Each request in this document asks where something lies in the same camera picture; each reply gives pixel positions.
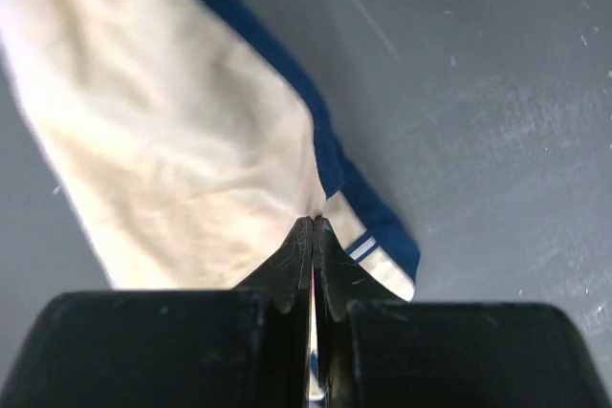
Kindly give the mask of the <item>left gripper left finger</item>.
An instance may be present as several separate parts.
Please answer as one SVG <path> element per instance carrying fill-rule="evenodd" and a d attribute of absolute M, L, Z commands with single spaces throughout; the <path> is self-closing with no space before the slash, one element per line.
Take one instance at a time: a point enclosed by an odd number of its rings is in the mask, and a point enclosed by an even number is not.
<path fill-rule="evenodd" d="M 81 291 L 37 316 L 5 407 L 303 407 L 314 223 L 230 290 Z"/>

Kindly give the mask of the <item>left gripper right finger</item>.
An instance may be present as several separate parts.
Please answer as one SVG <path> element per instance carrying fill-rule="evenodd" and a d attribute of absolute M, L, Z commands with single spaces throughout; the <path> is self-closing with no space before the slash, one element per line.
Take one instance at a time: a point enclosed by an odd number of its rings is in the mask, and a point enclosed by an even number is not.
<path fill-rule="evenodd" d="M 329 407 L 607 407 L 578 329 L 541 303 L 410 303 L 313 233 L 318 378 Z"/>

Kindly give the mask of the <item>beige underwear navy trim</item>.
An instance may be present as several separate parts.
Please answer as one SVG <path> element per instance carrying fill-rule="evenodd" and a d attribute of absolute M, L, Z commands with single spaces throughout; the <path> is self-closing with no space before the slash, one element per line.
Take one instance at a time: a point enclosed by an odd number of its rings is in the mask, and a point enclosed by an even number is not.
<path fill-rule="evenodd" d="M 241 0 L 1 0 L 22 115 L 112 286 L 224 289 L 295 220 L 404 300 L 420 252 Z"/>

